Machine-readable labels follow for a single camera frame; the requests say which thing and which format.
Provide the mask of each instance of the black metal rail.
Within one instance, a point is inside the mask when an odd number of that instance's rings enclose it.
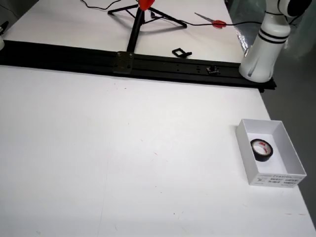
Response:
[[[5,40],[0,64],[114,77],[164,80],[208,85],[275,89],[273,79],[255,83],[244,79],[238,63],[192,60],[111,52],[50,44]],[[210,74],[209,67],[218,73]]]

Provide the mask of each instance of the black tape roll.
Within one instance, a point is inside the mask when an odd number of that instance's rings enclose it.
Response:
[[[265,162],[273,155],[272,146],[264,140],[254,139],[250,142],[250,145],[257,161]],[[260,153],[256,151],[254,148],[255,146],[260,147],[262,149],[262,152]]]

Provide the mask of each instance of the red scissors handle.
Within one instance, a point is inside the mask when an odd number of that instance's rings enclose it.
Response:
[[[226,22],[225,21],[221,21],[221,20],[215,20],[215,21],[213,21],[213,26],[215,28],[221,29],[223,27],[226,27]]]

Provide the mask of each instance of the black stripe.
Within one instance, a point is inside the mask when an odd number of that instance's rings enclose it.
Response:
[[[282,43],[286,42],[286,40],[284,40],[284,41],[272,41],[272,40],[266,39],[260,33],[258,34],[258,36],[260,37],[260,39],[262,39],[262,40],[264,40],[264,41],[266,41],[268,43],[282,44]]]
[[[273,36],[273,35],[270,35],[268,34],[267,32],[265,32],[264,30],[260,29],[260,32],[263,33],[264,35],[270,37],[270,38],[274,38],[276,40],[285,40],[288,38],[288,36]]]
[[[281,1],[281,0],[278,0],[278,1],[277,1],[277,9],[278,9],[279,12],[281,12],[281,11],[280,11],[280,1]]]
[[[282,13],[272,13],[272,12],[268,12],[268,11],[265,11],[265,13],[275,15],[275,16],[282,16],[283,15]]]

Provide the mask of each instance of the scissors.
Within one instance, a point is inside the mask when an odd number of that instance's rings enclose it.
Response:
[[[226,27],[226,24],[227,24],[227,23],[226,23],[225,21],[212,20],[212,19],[210,19],[210,18],[208,18],[208,17],[206,17],[206,16],[203,16],[203,15],[200,15],[200,14],[198,14],[198,13],[196,13],[196,12],[195,12],[195,14],[198,15],[199,17],[202,17],[203,19],[205,19],[205,20],[211,22],[211,23],[213,24],[213,26],[214,26],[215,28],[217,28],[217,29],[221,29],[221,28],[223,28],[223,27]]]

